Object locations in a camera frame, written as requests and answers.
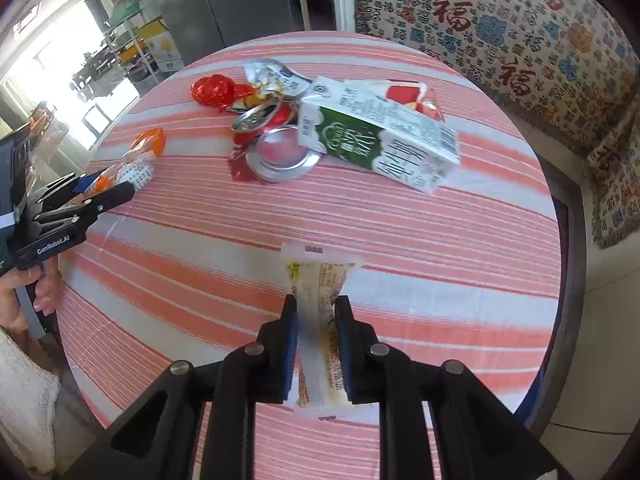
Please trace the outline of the white knit sleeve forearm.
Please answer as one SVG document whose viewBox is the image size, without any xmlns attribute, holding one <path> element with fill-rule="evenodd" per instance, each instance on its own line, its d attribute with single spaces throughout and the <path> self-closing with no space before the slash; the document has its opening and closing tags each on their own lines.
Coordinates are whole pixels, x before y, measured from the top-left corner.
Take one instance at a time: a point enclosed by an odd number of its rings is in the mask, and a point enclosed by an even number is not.
<svg viewBox="0 0 640 480">
<path fill-rule="evenodd" d="M 1 435 L 13 455 L 35 478 L 55 470 L 55 405 L 61 384 L 52 360 L 38 341 L 23 350 L 1 334 Z"/>
</svg>

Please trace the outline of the person left hand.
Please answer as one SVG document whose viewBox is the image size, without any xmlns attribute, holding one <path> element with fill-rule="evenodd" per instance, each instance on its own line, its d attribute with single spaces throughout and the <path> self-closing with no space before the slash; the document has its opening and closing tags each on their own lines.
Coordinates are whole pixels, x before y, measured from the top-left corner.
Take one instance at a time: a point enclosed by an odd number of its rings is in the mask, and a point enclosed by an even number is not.
<svg viewBox="0 0 640 480">
<path fill-rule="evenodd" d="M 62 298 L 58 256 L 32 268 L 13 269 L 1 278 L 1 328 L 12 336 L 46 334 L 42 319 L 53 313 Z"/>
</svg>

